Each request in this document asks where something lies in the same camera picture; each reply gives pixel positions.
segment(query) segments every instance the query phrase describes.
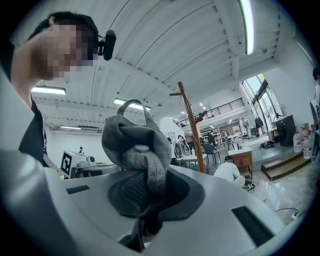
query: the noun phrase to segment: black slot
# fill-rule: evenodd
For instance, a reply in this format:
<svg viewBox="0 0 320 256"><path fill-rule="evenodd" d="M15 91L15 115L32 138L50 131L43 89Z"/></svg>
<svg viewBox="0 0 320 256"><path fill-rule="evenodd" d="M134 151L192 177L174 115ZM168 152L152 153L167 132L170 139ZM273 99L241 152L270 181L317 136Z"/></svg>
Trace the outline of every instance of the black slot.
<svg viewBox="0 0 320 256"><path fill-rule="evenodd" d="M67 188L66 191L69 195L71 195L71 194L75 194L75 193L89 190L89 189L90 189L90 187L88 187L87 185L81 185L81 186Z"/></svg>
<svg viewBox="0 0 320 256"><path fill-rule="evenodd" d="M245 206L232 209L233 214L242 224L257 247L269 241L273 234L267 227Z"/></svg>

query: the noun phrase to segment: black t-shirt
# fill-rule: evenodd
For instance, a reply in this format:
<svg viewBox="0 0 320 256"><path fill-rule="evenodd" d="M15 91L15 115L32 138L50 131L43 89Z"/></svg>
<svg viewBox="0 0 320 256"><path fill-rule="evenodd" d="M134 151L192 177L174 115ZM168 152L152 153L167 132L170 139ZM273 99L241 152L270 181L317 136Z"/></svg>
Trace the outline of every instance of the black t-shirt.
<svg viewBox="0 0 320 256"><path fill-rule="evenodd" d="M14 50L15 46L9 41L7 43L7 46L1 50L1 65L9 80L11 80L11 67ZM34 113L34 118L32 119L28 129L26 130L22 138L19 150L22 153L26 153L34 157L40 163L42 163L43 166L47 167L46 163L44 162L44 154L47 153L47 136L44 129L45 124L36 103L32 98L31 101L31 110Z"/></svg>

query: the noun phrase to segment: man in white shirt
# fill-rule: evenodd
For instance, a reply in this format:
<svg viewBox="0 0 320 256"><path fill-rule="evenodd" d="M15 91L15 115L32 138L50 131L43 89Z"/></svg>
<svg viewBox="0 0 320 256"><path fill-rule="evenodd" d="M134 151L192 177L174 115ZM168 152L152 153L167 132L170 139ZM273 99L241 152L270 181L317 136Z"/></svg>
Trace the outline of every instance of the man in white shirt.
<svg viewBox="0 0 320 256"><path fill-rule="evenodd" d="M245 177L240 175L237 166L233 163L232 156L227 155L224 159L224 163L216 169L213 176L225 179L229 182L239 184L241 187L245 185Z"/></svg>

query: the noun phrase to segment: wooden stairs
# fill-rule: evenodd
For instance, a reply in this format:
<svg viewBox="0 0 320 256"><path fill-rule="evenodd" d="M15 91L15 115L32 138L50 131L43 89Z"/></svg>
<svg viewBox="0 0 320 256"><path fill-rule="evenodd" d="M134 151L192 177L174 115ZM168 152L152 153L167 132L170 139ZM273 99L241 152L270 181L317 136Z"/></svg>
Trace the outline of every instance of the wooden stairs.
<svg viewBox="0 0 320 256"><path fill-rule="evenodd" d="M310 162L311 159L304 159L303 152L288 152L280 155L277 159L261 164L261 171L270 181L274 181L299 170Z"/></svg>

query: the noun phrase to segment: chair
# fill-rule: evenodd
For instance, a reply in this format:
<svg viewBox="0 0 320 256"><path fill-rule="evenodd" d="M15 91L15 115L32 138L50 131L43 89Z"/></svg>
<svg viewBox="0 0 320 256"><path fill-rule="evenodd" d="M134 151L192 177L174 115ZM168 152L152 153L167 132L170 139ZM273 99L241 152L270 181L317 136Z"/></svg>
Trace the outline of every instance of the chair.
<svg viewBox="0 0 320 256"><path fill-rule="evenodd" d="M209 143L204 143L203 144L203 149L204 149L204 153L205 154L212 155L212 158L214 159L214 163L215 164L217 164L216 154L218 154L219 160L220 160L220 163L221 163L219 149L215 148L215 146L213 146L213 145L211 145Z"/></svg>

